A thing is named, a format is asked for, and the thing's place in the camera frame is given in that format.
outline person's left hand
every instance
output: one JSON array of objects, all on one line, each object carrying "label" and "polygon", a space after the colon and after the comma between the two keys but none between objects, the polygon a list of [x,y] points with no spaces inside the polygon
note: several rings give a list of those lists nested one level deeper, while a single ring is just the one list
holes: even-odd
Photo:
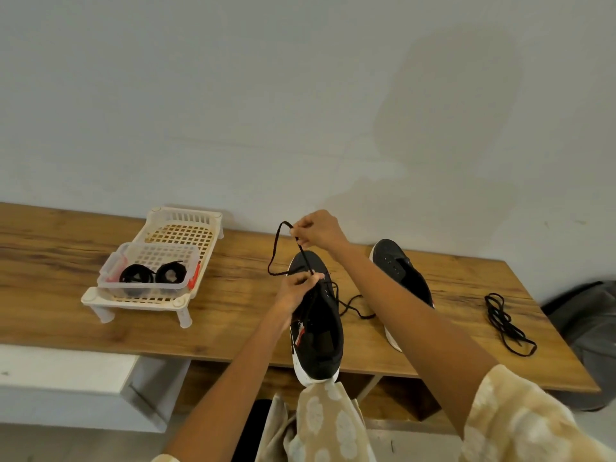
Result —
[{"label": "person's left hand", "polygon": [[322,273],[315,272],[311,275],[308,271],[283,278],[272,309],[288,318],[290,324],[291,314],[302,302],[304,295],[323,278],[325,275]]}]

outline shoe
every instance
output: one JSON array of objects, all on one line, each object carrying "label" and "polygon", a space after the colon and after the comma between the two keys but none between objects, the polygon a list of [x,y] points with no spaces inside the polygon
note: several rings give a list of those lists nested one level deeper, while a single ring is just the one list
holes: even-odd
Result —
[{"label": "shoe", "polygon": [[[304,251],[304,254],[314,272],[325,274],[304,295],[291,316],[293,368],[299,382],[308,387],[316,382],[336,380],[343,358],[344,335],[329,272],[314,252]],[[308,270],[304,257],[297,253],[288,272]]]},{"label": "shoe", "polygon": [[[415,270],[410,259],[404,254],[404,251],[396,242],[383,239],[376,243],[372,251],[370,251],[370,260],[379,266],[381,271],[389,275],[389,277],[402,285],[422,302],[427,304],[430,308],[434,308],[432,294],[430,293],[426,280]],[[385,336],[394,349],[399,352],[402,351],[387,328],[385,328]]]}]

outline white shoe sole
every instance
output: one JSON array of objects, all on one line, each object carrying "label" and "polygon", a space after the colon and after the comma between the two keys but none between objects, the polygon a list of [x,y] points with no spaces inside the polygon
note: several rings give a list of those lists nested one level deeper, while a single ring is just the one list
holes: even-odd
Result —
[{"label": "white shoe sole", "polygon": [[299,363],[299,358],[297,357],[297,354],[295,353],[295,343],[293,342],[293,333],[291,332],[290,327],[289,327],[289,335],[291,336],[291,347],[293,348],[293,352],[291,353],[291,356],[293,358],[293,370],[295,371],[295,376],[297,376],[297,380],[302,384],[302,386],[307,388],[308,386],[311,386],[312,384],[317,384],[319,382],[327,382],[329,380],[335,381],[338,379],[338,375],[340,374],[340,367],[336,370],[334,376],[332,376],[331,378],[327,380],[313,380],[310,376],[308,376],[308,373],[304,371],[304,368],[302,368],[302,365]]},{"label": "white shoe sole", "polygon": [[[370,256],[368,256],[373,263],[374,263],[374,260],[372,259],[372,255],[374,254],[374,246],[372,247],[372,250],[370,250]],[[397,344],[397,342],[394,340],[394,338],[391,336],[387,328],[385,328],[385,337],[387,337],[387,342],[389,342],[389,345],[391,345],[394,349],[402,353],[402,349]]]}]

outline gray bag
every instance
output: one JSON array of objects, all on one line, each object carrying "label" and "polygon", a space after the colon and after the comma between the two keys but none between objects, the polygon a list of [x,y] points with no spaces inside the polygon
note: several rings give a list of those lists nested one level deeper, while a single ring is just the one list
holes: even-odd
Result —
[{"label": "gray bag", "polygon": [[583,285],[543,307],[602,392],[554,391],[573,410],[600,410],[616,397],[616,282]]}]

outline wooden tabletop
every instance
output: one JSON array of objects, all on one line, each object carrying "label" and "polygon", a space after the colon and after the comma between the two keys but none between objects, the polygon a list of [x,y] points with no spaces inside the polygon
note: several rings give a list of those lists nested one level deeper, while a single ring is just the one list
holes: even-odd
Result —
[{"label": "wooden tabletop", "polygon": [[[271,305],[279,278],[266,268],[273,236],[226,230],[196,298],[193,325],[182,329],[171,312],[117,310],[101,324],[80,302],[96,285],[98,270],[121,243],[141,229],[139,218],[0,203],[0,342],[61,349],[161,354],[230,361]],[[279,221],[273,221],[274,229]],[[369,247],[364,247],[366,255]],[[316,249],[340,286],[343,301],[358,293],[341,266]],[[274,269],[285,270],[297,253],[281,238]],[[426,277],[436,310],[462,326],[513,372],[545,389],[595,391],[597,386],[503,261],[407,251]],[[484,295],[506,299],[513,323],[538,344],[533,357],[508,352],[485,314]],[[343,316],[343,372],[417,377],[404,355],[392,349],[379,319]],[[272,365],[291,366],[283,334]]]}]

